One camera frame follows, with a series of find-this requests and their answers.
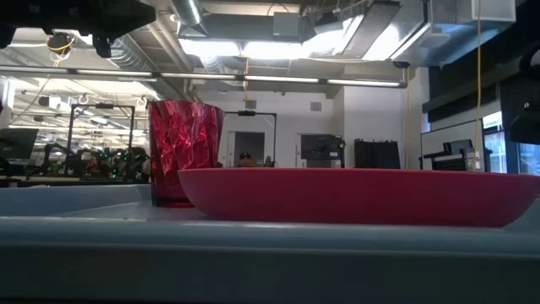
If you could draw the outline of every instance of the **computer monitor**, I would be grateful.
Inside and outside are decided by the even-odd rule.
[[[5,160],[29,160],[34,149],[37,129],[0,129],[0,157]]]

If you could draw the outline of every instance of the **yellow cable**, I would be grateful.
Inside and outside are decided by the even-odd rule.
[[[407,67],[407,120],[405,122],[405,144],[407,145],[407,153],[406,153],[406,156],[405,156],[405,169],[408,169],[408,155],[409,155],[409,151],[410,151],[410,146],[411,146],[411,143],[410,143],[410,132],[409,132],[409,118],[410,118],[410,100],[411,100],[411,95],[410,95],[410,88],[411,88],[411,67]]]
[[[476,171],[476,154],[478,152],[478,122],[480,121],[480,106],[482,104],[482,20],[481,20],[481,12],[482,12],[482,0],[478,0],[478,34],[477,34],[477,40],[478,40],[478,51],[477,51],[477,86],[478,86],[478,100],[477,100],[477,106],[476,106],[476,131],[474,133],[474,156],[473,156],[473,163],[472,163],[472,171]]]
[[[51,38],[47,38],[47,40],[45,41],[45,43],[47,44],[47,47],[49,48],[49,50],[51,51],[63,51],[65,49],[67,49],[68,47],[70,47],[74,42],[75,42],[75,37],[73,37],[71,39],[71,41],[69,41],[69,43],[67,43],[65,46],[60,46],[60,47],[49,47],[49,40]]]

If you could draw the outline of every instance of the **window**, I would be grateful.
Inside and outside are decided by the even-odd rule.
[[[520,173],[540,176],[540,145],[520,144]]]
[[[491,150],[489,155],[490,172],[506,173],[505,132],[502,129],[500,111],[483,118],[484,146]]]

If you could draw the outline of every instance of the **red bowl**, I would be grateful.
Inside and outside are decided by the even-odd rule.
[[[377,169],[179,171],[189,200],[220,220],[501,227],[540,193],[536,176]]]

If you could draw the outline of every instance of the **fluorescent light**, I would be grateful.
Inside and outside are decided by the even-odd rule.
[[[302,57],[302,45],[285,42],[249,42],[242,55],[253,59],[298,59]]]
[[[65,68],[42,68],[42,67],[21,67],[21,66],[2,66],[4,72],[19,73],[67,73]]]
[[[349,80],[349,79],[329,79],[328,84],[340,84],[340,85],[355,85],[355,86],[373,86],[373,87],[387,87],[398,88],[402,84],[391,81],[372,81],[372,80]]]
[[[156,82],[157,79],[137,79],[130,77],[118,77],[118,81],[138,81],[138,82]]]
[[[411,45],[416,40],[418,40],[430,28],[431,28],[431,23],[424,25],[424,27],[422,27],[422,29],[420,29],[418,33],[414,34],[414,36],[411,37],[411,39],[409,39],[407,42],[405,42],[405,44],[402,45],[402,47],[398,48],[397,51],[390,56],[390,59],[394,60],[398,58],[401,54],[403,54],[403,52],[405,52],[409,47],[411,47]]]
[[[353,39],[353,35],[360,27],[362,20],[364,20],[364,15],[358,15],[354,17],[354,19],[350,22],[348,26],[345,25],[345,21],[347,20],[343,21],[343,28],[346,28],[346,30],[344,30],[341,41],[339,41],[339,43],[334,46],[332,55],[341,54],[343,53],[343,51],[345,51],[345,47],[347,47],[348,43],[351,41],[351,39]]]
[[[256,76],[256,75],[246,75],[246,80],[248,80],[248,81],[295,82],[295,83],[306,83],[306,84],[316,84],[316,83],[319,82],[319,79],[297,78],[297,77]]]
[[[233,41],[195,41],[179,39],[186,54],[199,57],[239,56],[240,48]]]
[[[92,121],[92,122],[97,122],[97,123],[100,123],[100,124],[107,124],[107,123],[109,123],[106,119],[104,119],[104,118],[99,118],[99,117],[91,117],[91,118],[90,118],[90,121]]]
[[[133,71],[111,71],[111,70],[90,70],[78,69],[77,73],[89,75],[104,75],[104,76],[122,76],[122,77],[151,77],[150,72],[133,72]]]
[[[399,47],[399,31],[393,24],[388,25],[375,40],[362,60],[386,60]]]
[[[235,80],[234,75],[227,75],[227,74],[162,73],[161,76],[165,78],[181,78],[181,79]]]

